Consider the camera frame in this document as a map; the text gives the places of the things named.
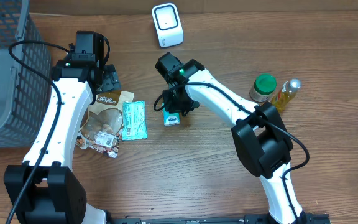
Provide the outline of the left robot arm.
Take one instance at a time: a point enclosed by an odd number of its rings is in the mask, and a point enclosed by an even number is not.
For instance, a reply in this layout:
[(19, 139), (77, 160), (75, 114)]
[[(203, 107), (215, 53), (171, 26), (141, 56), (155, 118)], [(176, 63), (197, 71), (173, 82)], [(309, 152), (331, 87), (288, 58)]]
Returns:
[(22, 67), (51, 87), (50, 101), (38, 135), (20, 165), (9, 165), (4, 185), (12, 202), (7, 223), (113, 223), (107, 210), (87, 202), (86, 191), (72, 171), (75, 142), (82, 118), (100, 93), (119, 89), (114, 65), (107, 63), (108, 39), (93, 31), (78, 31), (76, 42), (49, 75), (16, 57)]

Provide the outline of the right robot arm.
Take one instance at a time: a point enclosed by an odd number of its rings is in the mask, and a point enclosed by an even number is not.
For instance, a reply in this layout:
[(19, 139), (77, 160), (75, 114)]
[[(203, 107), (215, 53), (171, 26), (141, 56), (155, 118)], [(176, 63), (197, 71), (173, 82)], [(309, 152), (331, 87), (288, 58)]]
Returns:
[(305, 223), (290, 172), (290, 151), (299, 140), (290, 134), (271, 103), (258, 105), (219, 83), (204, 65), (192, 59), (182, 63), (170, 52), (155, 64), (168, 84), (157, 98), (169, 113), (186, 116), (205, 105), (230, 128), (241, 164), (262, 183), (269, 204), (269, 220)]

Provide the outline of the small teal white packet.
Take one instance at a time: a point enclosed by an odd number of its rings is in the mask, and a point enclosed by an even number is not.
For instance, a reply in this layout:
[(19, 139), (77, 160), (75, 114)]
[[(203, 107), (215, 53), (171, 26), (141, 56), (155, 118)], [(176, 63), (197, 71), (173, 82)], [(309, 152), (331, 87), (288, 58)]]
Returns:
[(163, 109), (163, 124), (164, 126), (174, 126), (180, 124), (179, 113), (169, 113), (165, 108)]

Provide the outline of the yellow liquid bottle silver cap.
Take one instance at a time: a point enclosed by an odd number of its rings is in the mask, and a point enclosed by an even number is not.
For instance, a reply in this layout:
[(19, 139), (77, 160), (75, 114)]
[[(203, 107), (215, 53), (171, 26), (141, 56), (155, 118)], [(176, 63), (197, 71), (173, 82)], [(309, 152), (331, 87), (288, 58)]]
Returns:
[(296, 96), (301, 88), (301, 81), (297, 78), (287, 80), (282, 89), (271, 99), (271, 104), (276, 107), (279, 113), (282, 113), (286, 105)]

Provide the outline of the teal white snack packet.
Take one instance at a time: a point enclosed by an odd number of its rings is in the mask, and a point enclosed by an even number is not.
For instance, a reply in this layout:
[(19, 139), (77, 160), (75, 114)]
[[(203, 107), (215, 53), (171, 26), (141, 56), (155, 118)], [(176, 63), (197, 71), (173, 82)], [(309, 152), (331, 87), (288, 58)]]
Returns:
[(124, 118), (122, 139), (125, 141), (147, 139), (145, 101), (125, 102), (122, 112)]

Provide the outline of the green lid white jar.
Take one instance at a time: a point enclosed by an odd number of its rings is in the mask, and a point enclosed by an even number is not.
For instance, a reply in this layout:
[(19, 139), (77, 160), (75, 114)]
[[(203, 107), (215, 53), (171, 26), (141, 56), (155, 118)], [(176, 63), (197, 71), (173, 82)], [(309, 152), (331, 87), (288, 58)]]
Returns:
[(250, 97), (259, 103), (268, 101), (277, 87), (275, 77), (269, 73), (260, 74), (250, 89)]

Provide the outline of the brown snack packet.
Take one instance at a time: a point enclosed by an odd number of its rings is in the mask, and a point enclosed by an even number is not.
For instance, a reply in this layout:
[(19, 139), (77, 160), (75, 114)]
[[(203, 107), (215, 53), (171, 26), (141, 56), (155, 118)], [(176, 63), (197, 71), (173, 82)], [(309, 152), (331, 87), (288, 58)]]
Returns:
[(115, 158), (124, 129), (122, 107), (134, 99), (129, 91), (114, 90), (96, 96), (80, 124), (76, 146), (80, 149), (93, 149), (105, 156)]

